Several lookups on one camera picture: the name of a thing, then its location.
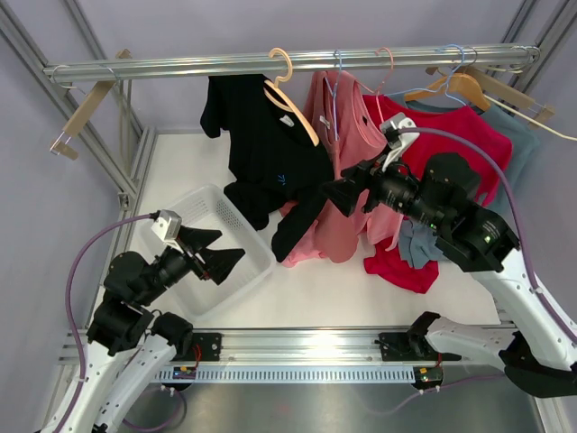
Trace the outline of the light blue wire hanger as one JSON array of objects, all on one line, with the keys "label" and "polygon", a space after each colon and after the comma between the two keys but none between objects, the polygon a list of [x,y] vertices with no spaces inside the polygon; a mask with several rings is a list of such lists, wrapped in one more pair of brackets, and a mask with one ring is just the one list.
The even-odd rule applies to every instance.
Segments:
[{"label": "light blue wire hanger", "polygon": [[334,139],[338,141],[339,131],[338,131],[336,102],[337,102],[340,77],[343,73],[343,54],[339,49],[336,49],[333,52],[333,56],[335,59],[334,69],[336,70],[336,79],[334,80],[334,83],[331,83],[328,77],[329,74],[328,70],[325,71],[325,77],[324,77],[325,87],[327,88],[330,96],[330,113],[328,116],[325,117],[325,127],[328,130],[333,130]]}]

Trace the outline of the black t shirt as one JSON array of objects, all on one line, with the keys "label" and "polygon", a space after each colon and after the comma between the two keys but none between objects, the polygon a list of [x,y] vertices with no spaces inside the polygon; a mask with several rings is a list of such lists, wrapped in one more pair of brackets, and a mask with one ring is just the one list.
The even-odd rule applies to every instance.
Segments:
[{"label": "black t shirt", "polygon": [[333,180],[334,168],[324,145],[313,144],[298,118],[268,99],[265,82],[259,74],[209,78],[200,124],[211,139],[229,133],[235,180],[224,193],[255,230],[268,225],[272,212],[293,205],[271,238],[283,262],[325,207],[320,188]]}]

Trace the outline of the dusty pink t shirt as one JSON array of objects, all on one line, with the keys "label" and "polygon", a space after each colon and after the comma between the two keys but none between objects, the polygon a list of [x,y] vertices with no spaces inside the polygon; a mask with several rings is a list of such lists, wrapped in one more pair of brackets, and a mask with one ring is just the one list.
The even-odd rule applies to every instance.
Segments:
[{"label": "dusty pink t shirt", "polygon": [[[336,71],[328,72],[331,83],[334,83]],[[325,117],[330,113],[330,96],[325,87],[324,77],[324,71],[314,73],[307,94],[304,116],[326,148],[334,166],[334,176],[339,178],[341,172],[335,170],[334,159],[334,144],[337,141],[334,139],[333,130],[325,127]],[[311,227],[284,260],[283,265],[293,267],[301,261],[313,258],[327,258],[334,263],[344,263],[356,251],[358,234],[355,232],[351,217],[343,216],[331,201],[327,201]]]}]

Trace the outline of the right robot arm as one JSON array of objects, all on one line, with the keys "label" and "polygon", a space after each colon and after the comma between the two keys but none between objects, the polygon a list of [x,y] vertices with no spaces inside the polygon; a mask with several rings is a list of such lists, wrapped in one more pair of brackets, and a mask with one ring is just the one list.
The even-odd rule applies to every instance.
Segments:
[{"label": "right robot arm", "polygon": [[520,233],[475,202],[480,181],[462,156],[448,152],[430,157],[421,178],[405,163],[379,157],[344,170],[321,190],[346,217],[367,192],[367,207],[386,206],[432,229],[443,256],[480,283],[516,326],[490,331],[426,311],[402,338],[402,348],[421,359],[449,354],[490,365],[537,398],[573,396],[576,345],[565,335],[570,319],[530,278]]}]

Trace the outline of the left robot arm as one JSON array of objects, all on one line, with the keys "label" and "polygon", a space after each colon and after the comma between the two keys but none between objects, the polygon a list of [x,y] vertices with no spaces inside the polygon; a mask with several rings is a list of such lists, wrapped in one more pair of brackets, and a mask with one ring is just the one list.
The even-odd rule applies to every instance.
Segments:
[{"label": "left robot arm", "polygon": [[116,432],[152,377],[193,349],[191,323],[148,307],[189,274],[221,284],[245,255],[242,248],[210,249],[219,230],[186,227],[177,217],[151,220],[162,254],[151,263],[136,252],[112,260],[87,341],[78,343],[78,376],[44,431]]}]

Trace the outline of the beige plastic hanger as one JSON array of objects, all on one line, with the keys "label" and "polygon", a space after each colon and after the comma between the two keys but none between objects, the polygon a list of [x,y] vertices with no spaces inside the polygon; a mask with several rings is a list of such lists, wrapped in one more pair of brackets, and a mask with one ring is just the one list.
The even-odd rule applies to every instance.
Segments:
[{"label": "beige plastic hanger", "polygon": [[293,75],[293,64],[289,55],[281,48],[273,48],[268,56],[273,59],[275,56],[280,55],[282,59],[285,60],[287,65],[287,74],[285,76],[277,76],[273,81],[266,79],[264,81],[264,95],[272,102],[276,107],[283,109],[289,113],[295,115],[297,120],[302,124],[305,131],[307,132],[311,143],[317,147],[320,143],[320,139],[316,134],[316,131],[308,120],[304,117],[299,108],[295,103],[279,88],[280,83],[285,83],[290,81]]}]

